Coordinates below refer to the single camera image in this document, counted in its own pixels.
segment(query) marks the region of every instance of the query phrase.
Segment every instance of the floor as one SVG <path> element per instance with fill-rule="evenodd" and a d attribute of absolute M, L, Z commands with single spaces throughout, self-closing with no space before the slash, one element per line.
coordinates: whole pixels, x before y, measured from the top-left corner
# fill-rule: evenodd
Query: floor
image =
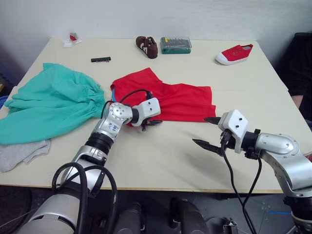
<path fill-rule="evenodd" d="M 0 186 L 0 217 L 7 217 L 10 214 L 9 220 L 14 218 L 16 210 L 12 211 L 13 208 L 10 208 L 10 202 L 16 203 L 21 197 L 25 197 L 22 193 L 24 190 L 28 189 Z M 33 201 L 31 210 L 33 210 L 51 195 L 51 191 L 49 189 L 33 188 L 31 189 L 31 194 Z M 220 229 L 222 217 L 233 219 L 238 225 L 239 233 L 250 233 L 238 200 L 236 198 L 227 198 L 229 196 L 231 195 L 190 192 L 119 191 L 118 212 L 120 213 L 132 202 L 138 201 L 145 208 L 147 214 L 146 234 L 179 234 L 179 228 L 171 229 L 168 226 L 170 199 L 178 197 L 187 199 L 199 208 L 205 220 L 209 219 L 207 225 L 212 234 L 222 233 L 220 231 L 222 230 L 222 228 Z M 283 204 L 283 198 L 283 195 L 253 195 L 250 198 L 247 203 L 247 210 L 258 234 L 286 234 L 294 226 L 290 216 L 290 209 Z M 88 214 L 105 217 L 109 212 L 109 204 L 110 191 L 101 191 L 95 199 L 89 199 Z M 3 228 L 0 228 L 0 234 L 9 234 Z"/>

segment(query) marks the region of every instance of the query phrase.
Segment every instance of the red sneaker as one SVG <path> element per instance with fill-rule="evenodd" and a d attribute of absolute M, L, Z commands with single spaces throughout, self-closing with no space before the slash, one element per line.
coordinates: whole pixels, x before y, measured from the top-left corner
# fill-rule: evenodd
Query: red sneaker
<path fill-rule="evenodd" d="M 231 49 L 225 50 L 222 53 L 218 54 L 215 57 L 215 60 L 224 65 L 231 65 L 238 62 L 242 62 L 248 58 L 252 48 L 253 48 L 252 44 L 243 46 L 237 45 L 232 47 Z"/>

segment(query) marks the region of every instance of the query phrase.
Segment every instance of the red shirt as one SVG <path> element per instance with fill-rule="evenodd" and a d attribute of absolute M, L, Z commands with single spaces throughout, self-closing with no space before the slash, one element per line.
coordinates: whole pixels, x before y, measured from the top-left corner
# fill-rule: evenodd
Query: red shirt
<path fill-rule="evenodd" d="M 152 119 L 204 122 L 206 117 L 215 117 L 215 106 L 209 86 L 196 87 L 188 84 L 165 84 L 150 68 L 131 73 L 115 80 L 116 101 L 136 89 L 147 89 L 153 93 L 160 104 L 161 114 Z M 123 103 L 131 106 L 146 100 L 145 92 L 137 92 L 127 97 Z"/>

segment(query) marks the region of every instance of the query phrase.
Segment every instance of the wooden table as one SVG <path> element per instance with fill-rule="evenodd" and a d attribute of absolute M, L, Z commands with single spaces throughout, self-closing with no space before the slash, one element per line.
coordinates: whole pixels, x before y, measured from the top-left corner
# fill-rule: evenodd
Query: wooden table
<path fill-rule="evenodd" d="M 72 48 L 63 48 L 62 40 L 52 38 L 11 95 L 42 71 L 42 63 L 54 62 L 84 72 L 111 96 L 110 84 L 126 74 L 151 67 L 165 83 L 208 85 L 213 90 L 216 114 L 238 109 L 250 123 L 250 131 L 285 133 L 294 137 L 303 153 L 312 151 L 312 133 L 291 100 L 259 45 L 246 62 L 224 66 L 214 61 L 220 51 L 242 41 L 192 40 L 188 55 L 163 55 L 148 59 L 135 46 L 134 39 L 84 39 Z M 110 56 L 109 63 L 91 63 L 91 58 Z M 0 111 L 4 117 L 6 107 Z M 91 119 L 74 131 L 52 139 L 48 155 L 0 174 L 0 184 L 50 187 L 56 169 L 72 160 L 98 119 Z M 224 159 L 192 142 L 199 138 L 218 145 L 221 131 L 216 125 L 167 121 L 141 133 L 124 126 L 108 155 L 106 167 L 120 189 L 232 192 Z M 240 192 L 249 190 L 257 162 L 243 154 L 227 151 L 233 166 L 235 184 Z M 272 168 L 264 163 L 255 193 L 280 193 Z"/>

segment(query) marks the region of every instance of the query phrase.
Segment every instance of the brown shoe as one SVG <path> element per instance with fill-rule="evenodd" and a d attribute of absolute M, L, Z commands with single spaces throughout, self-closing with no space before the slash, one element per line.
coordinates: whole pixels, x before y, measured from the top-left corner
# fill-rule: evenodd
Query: brown shoe
<path fill-rule="evenodd" d="M 137 37 L 136 45 L 140 48 L 150 59 L 157 58 L 158 49 L 157 44 L 152 37 Z"/>

